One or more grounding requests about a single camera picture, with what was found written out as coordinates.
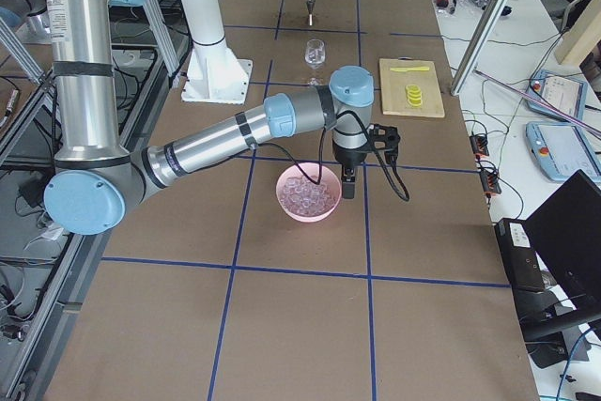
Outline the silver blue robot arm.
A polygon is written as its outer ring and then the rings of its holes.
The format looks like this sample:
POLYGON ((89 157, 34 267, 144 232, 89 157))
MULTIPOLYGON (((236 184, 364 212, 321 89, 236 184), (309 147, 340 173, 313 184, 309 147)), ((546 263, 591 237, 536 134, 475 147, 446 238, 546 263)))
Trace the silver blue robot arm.
POLYGON ((357 66, 336 70, 326 85, 268 97, 164 146, 128 151, 118 133, 109 2, 46 0, 63 145, 43 202, 68 231, 103 233, 182 177, 308 131, 331 134, 345 199, 354 195, 357 166, 373 154, 395 194, 408 200, 396 167, 398 131, 372 123, 374 79, 357 66))

